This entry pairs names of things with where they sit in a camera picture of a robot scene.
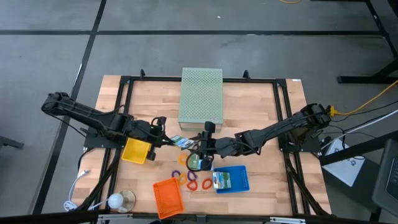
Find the yellow basket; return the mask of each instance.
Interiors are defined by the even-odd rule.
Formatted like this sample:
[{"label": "yellow basket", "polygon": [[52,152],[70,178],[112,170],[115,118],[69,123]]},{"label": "yellow basket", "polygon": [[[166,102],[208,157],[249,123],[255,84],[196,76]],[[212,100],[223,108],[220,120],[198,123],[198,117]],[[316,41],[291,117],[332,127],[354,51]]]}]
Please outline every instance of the yellow basket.
[{"label": "yellow basket", "polygon": [[147,158],[151,144],[129,138],[122,155],[122,160],[143,164]]}]

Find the wooden table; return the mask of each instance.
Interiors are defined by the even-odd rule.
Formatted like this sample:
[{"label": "wooden table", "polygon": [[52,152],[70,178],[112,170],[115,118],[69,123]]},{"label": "wooden table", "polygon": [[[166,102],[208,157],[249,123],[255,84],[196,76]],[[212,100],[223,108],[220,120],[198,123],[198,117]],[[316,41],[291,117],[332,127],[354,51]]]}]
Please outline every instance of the wooden table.
[{"label": "wooden table", "polygon": [[[111,111],[118,92],[120,76],[105,75],[96,103],[96,109]],[[287,80],[292,112],[306,105],[303,86],[300,80]],[[126,97],[124,88],[122,102]],[[224,83],[224,125],[214,138],[233,137],[234,133],[248,129],[263,129],[277,122],[272,85],[268,83]],[[197,133],[183,132],[178,126],[178,104],[180,101],[180,82],[135,81],[129,114],[136,119],[151,121],[155,116],[167,117],[168,136],[176,134],[188,138]],[[170,178],[173,170],[187,172],[178,163],[181,151],[177,147],[163,146],[156,149],[156,160],[146,160],[135,164],[120,160],[115,192],[131,190],[137,198],[132,212],[157,213],[152,185]],[[104,149],[94,149],[82,160],[80,169],[91,172],[81,178],[75,186],[73,202],[82,203],[98,182]],[[320,203],[330,212],[328,196],[322,170],[317,158],[310,153],[300,153],[305,184]],[[277,139],[268,141],[262,154],[240,157],[215,156],[215,167],[245,165],[248,171],[250,191],[233,194],[216,194],[214,189],[202,190],[201,182],[211,177],[211,172],[199,172],[198,190],[190,191],[185,185],[180,187],[185,213],[232,214],[232,215],[292,215],[287,176],[283,154],[279,151]],[[300,191],[296,189],[299,212],[303,212]],[[103,190],[103,200],[108,192],[108,184]]]}]

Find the blue plastic basket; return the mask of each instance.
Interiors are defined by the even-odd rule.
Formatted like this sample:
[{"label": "blue plastic basket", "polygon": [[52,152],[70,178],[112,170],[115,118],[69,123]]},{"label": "blue plastic basket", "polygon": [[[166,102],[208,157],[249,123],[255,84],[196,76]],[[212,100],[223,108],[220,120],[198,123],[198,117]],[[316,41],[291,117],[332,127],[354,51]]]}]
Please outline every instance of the blue plastic basket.
[{"label": "blue plastic basket", "polygon": [[246,166],[217,167],[215,172],[228,172],[231,177],[231,188],[216,189],[218,194],[243,192],[250,190]]}]

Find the concrete floor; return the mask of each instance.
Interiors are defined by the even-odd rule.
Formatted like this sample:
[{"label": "concrete floor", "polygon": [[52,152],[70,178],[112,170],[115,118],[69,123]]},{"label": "concrete floor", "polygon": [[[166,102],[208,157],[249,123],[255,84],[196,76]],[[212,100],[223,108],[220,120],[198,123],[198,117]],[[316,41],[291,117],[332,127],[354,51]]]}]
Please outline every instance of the concrete floor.
[{"label": "concrete floor", "polygon": [[[386,1],[372,1],[398,47],[398,18]],[[0,29],[91,30],[100,0],[0,0]],[[283,4],[250,1],[108,1],[100,30],[374,30],[364,3]],[[0,35],[0,135],[25,142],[23,150],[0,151],[0,216],[29,213],[59,121],[40,111],[47,93],[70,92],[88,36]],[[182,67],[222,68],[226,77],[300,78],[308,103],[340,111],[361,105],[385,85],[340,85],[338,75],[371,75],[392,60],[383,39],[236,35],[97,36],[78,101],[94,106],[103,75],[181,74]],[[394,89],[370,106],[396,100]],[[397,109],[359,115],[338,123],[348,128]],[[396,117],[363,131],[380,136],[396,130]],[[83,138],[69,129],[44,212],[61,212],[76,177]],[[367,140],[351,135],[350,145]],[[378,161],[381,151],[366,155]],[[367,220],[370,212],[326,183],[332,212]],[[383,211],[380,221],[397,223]]]}]

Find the white ball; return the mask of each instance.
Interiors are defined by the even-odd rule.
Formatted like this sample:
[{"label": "white ball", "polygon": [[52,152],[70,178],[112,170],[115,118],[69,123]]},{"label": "white ball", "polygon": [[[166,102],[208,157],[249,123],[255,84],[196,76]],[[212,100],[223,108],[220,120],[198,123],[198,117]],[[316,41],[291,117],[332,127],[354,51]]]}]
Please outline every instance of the white ball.
[{"label": "white ball", "polygon": [[112,194],[108,199],[108,205],[113,208],[119,208],[123,204],[123,196],[119,193]]}]

